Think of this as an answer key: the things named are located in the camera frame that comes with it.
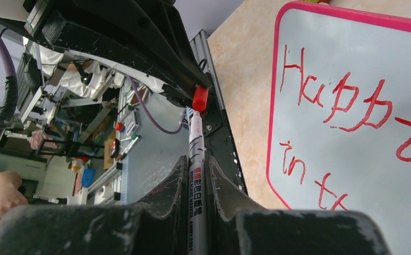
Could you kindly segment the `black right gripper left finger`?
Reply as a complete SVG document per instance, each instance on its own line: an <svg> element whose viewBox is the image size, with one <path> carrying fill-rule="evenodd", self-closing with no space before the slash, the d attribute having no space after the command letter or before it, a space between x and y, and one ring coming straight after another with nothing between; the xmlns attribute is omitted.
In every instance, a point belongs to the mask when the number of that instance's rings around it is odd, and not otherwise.
<svg viewBox="0 0 411 255"><path fill-rule="evenodd" d="M0 220L0 254L186 254L187 158L130 205L32 205Z"/></svg>

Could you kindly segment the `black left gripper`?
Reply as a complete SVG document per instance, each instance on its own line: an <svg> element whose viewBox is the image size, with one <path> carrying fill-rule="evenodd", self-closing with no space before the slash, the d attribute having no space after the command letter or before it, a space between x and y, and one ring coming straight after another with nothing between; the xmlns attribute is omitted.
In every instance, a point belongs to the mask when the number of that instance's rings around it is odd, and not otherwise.
<svg viewBox="0 0 411 255"><path fill-rule="evenodd" d="M135 21L126 30L102 19L77 19L75 1L25 1L30 9L24 28L52 46L90 54L162 80L168 93L191 106L198 80L164 42L154 27Z"/></svg>

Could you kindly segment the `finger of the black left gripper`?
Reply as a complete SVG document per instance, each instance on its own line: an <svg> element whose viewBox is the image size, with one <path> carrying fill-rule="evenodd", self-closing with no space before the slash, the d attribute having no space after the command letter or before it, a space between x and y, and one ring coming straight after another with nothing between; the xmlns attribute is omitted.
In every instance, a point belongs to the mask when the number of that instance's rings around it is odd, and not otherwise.
<svg viewBox="0 0 411 255"><path fill-rule="evenodd" d="M182 19L165 1L74 1L82 11L120 30L120 43L142 58L133 67L180 88L213 83L194 60Z"/></svg>

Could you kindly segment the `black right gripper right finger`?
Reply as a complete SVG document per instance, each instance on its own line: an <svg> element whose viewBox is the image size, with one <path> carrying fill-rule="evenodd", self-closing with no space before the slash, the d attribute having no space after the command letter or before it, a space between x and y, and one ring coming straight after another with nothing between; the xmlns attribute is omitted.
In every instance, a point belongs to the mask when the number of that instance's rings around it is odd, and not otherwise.
<svg viewBox="0 0 411 255"><path fill-rule="evenodd" d="M390 254L376 223L356 211L267 209L208 157L212 254Z"/></svg>

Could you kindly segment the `red whiteboard marker pen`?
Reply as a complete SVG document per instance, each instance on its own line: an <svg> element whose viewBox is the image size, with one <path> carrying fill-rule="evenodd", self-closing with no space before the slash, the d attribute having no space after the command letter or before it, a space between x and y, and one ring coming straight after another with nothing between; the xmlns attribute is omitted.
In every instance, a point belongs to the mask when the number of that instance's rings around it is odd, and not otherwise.
<svg viewBox="0 0 411 255"><path fill-rule="evenodd" d="M188 254L208 254L204 137L198 111L190 121L188 171Z"/></svg>

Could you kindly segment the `red marker cap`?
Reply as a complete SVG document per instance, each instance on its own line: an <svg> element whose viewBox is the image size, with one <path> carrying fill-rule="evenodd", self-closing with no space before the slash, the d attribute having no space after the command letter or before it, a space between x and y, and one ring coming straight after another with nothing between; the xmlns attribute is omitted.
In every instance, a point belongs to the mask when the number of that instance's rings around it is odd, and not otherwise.
<svg viewBox="0 0 411 255"><path fill-rule="evenodd" d="M192 108L195 111L202 112L207 107L209 89L196 85L192 101Z"/></svg>

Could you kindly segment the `red framed whiteboard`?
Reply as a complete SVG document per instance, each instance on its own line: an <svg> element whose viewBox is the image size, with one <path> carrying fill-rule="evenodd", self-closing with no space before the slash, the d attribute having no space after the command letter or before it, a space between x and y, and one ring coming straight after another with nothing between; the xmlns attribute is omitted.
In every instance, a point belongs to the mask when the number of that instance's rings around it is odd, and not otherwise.
<svg viewBox="0 0 411 255"><path fill-rule="evenodd" d="M360 211L411 254L411 19L285 4L270 102L266 177L284 206Z"/></svg>

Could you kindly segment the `person hand in background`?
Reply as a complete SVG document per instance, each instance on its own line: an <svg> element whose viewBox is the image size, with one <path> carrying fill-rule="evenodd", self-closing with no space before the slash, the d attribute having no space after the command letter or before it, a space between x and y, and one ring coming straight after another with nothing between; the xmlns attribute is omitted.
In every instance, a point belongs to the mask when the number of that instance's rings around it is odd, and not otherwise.
<svg viewBox="0 0 411 255"><path fill-rule="evenodd" d="M28 205L28 200L19 191L22 178L14 171L0 172L0 218L17 206Z"/></svg>

